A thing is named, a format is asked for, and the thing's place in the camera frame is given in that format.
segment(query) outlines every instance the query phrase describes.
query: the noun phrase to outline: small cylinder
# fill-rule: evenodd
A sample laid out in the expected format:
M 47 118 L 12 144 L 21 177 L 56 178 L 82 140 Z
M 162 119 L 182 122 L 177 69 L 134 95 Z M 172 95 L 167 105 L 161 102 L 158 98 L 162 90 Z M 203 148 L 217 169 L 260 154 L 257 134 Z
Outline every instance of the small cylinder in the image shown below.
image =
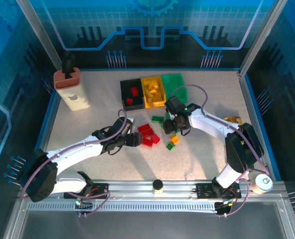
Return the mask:
M 263 194 L 273 189 L 273 182 L 266 174 L 259 174 L 252 181 L 252 191 L 257 194 Z
M 156 179 L 153 182 L 153 189 L 155 194 L 162 194 L 163 193 L 163 182 L 159 179 Z

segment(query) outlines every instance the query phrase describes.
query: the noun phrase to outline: gear logo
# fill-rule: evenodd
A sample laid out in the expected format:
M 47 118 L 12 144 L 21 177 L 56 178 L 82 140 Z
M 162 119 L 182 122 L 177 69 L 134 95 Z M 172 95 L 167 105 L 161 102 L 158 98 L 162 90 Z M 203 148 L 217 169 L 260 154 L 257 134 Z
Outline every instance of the gear logo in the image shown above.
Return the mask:
M 154 17 L 167 14 L 169 9 L 173 10 L 173 5 L 178 0 L 131 0 L 130 5 L 133 10 L 143 13 L 144 16 Z

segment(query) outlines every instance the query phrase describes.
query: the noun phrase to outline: green tray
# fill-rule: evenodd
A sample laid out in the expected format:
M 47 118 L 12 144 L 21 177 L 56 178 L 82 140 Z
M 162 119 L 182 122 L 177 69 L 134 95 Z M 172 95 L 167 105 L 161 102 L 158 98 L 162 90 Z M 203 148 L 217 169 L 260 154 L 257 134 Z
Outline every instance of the green tray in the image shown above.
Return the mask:
M 183 77 L 181 74 L 162 75 L 162 81 L 165 89 L 166 100 L 170 98 L 172 92 L 182 85 L 184 85 Z M 187 103 L 187 90 L 186 88 L 179 89 L 174 93 L 182 103 Z

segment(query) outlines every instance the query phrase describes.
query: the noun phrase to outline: yellow tray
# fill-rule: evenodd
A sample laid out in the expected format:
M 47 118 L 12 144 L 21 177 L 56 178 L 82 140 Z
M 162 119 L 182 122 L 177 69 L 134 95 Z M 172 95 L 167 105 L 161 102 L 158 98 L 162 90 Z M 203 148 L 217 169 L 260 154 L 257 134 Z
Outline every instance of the yellow tray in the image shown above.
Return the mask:
M 149 84 L 156 82 L 159 86 L 156 93 L 155 90 L 149 89 Z M 143 96 L 146 108 L 164 106 L 166 94 L 161 76 L 141 78 Z

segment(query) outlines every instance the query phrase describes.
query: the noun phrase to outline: blue trim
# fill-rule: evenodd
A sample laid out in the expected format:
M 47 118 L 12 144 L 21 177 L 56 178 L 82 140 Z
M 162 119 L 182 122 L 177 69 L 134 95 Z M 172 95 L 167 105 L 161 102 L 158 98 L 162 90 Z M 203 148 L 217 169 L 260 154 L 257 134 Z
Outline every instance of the blue trim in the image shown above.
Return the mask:
M 254 92 L 253 92 L 253 88 L 251 86 L 251 83 L 249 81 L 249 78 L 248 78 L 247 73 L 245 74 L 245 82 L 247 84 L 247 87 L 248 87 L 248 91 L 249 91 L 251 100 L 253 102 L 253 106 L 254 106 L 255 114 L 257 116 L 258 124 L 259 124 L 259 126 L 261 128 L 261 131 L 262 131 L 262 134 L 263 134 L 263 139 L 264 139 L 264 142 L 265 142 L 265 145 L 266 145 L 266 149 L 267 149 L 267 152 L 268 152 L 270 161 L 271 161 L 272 170 L 274 172 L 275 179 L 277 181 L 281 181 L 282 178 L 281 178 L 281 175 L 279 174 L 279 170 L 278 170 L 278 167 L 277 167 L 277 164 L 276 164 L 276 160 L 275 160 L 275 157 L 274 157 L 274 154 L 273 154 L 273 151 L 272 151 L 272 147 L 271 147 L 271 144 L 269 142 L 269 139 L 268 139 L 268 136 L 267 136 L 267 133 L 266 133 L 266 130 L 265 130 L 263 119 L 261 117 L 261 114 L 259 113 L 258 105 L 257 105 L 257 102 L 255 100 L 255 96 L 254 96 Z
M 58 93 L 55 90 L 53 90 L 46 114 L 43 119 L 43 123 L 40 129 L 35 149 L 41 148 L 42 150 L 46 150 L 52 131 L 53 123 L 59 108 L 60 99 L 61 98 L 58 95 Z
M 80 71 L 239 71 L 239 68 L 215 68 L 206 69 L 206 68 L 116 68 L 116 69 L 107 69 L 107 68 L 84 68 Z
M 140 31 L 140 39 L 141 39 L 141 47 L 142 49 L 144 50 L 161 50 L 163 49 L 164 47 L 164 40 L 165 40 L 165 30 L 167 29 L 178 29 L 179 30 L 179 34 L 187 34 L 187 35 L 191 35 L 195 41 L 201 45 L 205 50 L 240 50 L 243 48 L 244 44 L 245 44 L 245 41 L 249 35 L 249 32 L 251 31 L 252 29 L 252 26 L 257 18 L 257 15 L 263 5 L 263 2 L 264 0 L 261 0 L 260 4 L 258 5 L 256 11 L 255 11 L 255 14 L 244 34 L 244 37 L 242 39 L 242 42 L 241 44 L 238 46 L 238 47 L 209 47 L 209 46 L 206 46 L 204 44 L 204 42 L 202 42 L 201 39 L 199 39 L 199 37 L 195 34 L 195 32 L 193 31 L 185 31 L 184 30 L 184 27 L 183 26 L 180 26 L 180 25 L 172 25 L 172 26 L 164 26 L 161 30 L 161 35 L 160 35 L 160 46 L 145 46 L 144 44 L 144 31 L 143 31 L 143 28 L 141 26 L 122 26 L 121 27 L 121 31 L 114 31 L 112 32 L 101 44 L 99 47 L 85 47 L 85 48 L 68 48 L 65 46 L 61 36 L 60 36 L 60 33 L 45 5 L 45 3 L 42 1 L 42 4 L 43 4 L 43 7 L 45 9 L 45 12 L 52 24 L 52 27 L 53 27 L 53 30 L 55 31 L 57 37 L 58 37 L 58 40 L 62 46 L 62 48 L 66 51 L 100 51 L 110 40 L 111 38 L 113 38 L 114 36 L 116 35 L 125 35 L 126 34 L 126 30 L 139 30 Z
M 2 150 L 3 150 L 4 145 L 6 144 L 6 141 L 7 141 L 7 138 L 8 138 L 8 136 L 9 136 L 9 134 L 10 134 L 10 131 L 11 131 L 12 126 L 11 126 L 11 119 L 10 119 L 9 110 L 7 110 L 7 109 L 6 109 L 4 106 L 2 106 L 1 104 L 0 104 L 0 110 L 6 115 L 6 118 L 7 118 L 7 124 L 8 124 L 7 131 L 6 131 L 6 133 L 4 134 L 3 139 L 2 139 L 2 141 L 1 141 L 1 144 L 0 144 L 0 155 L 1 155 L 1 152 L 2 152 Z

